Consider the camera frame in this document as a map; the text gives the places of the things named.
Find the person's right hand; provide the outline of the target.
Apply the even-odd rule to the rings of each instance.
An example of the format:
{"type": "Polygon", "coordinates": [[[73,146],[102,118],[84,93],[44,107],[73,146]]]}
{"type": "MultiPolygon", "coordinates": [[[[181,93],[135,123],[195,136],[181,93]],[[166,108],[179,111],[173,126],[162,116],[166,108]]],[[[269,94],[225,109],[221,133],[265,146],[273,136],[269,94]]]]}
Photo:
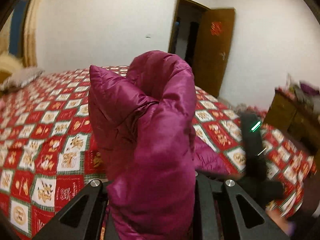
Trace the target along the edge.
{"type": "Polygon", "coordinates": [[[289,222],[284,217],[281,217],[280,212],[277,210],[266,209],[265,212],[288,236],[293,235],[295,230],[295,224],[293,222],[289,222]]]}

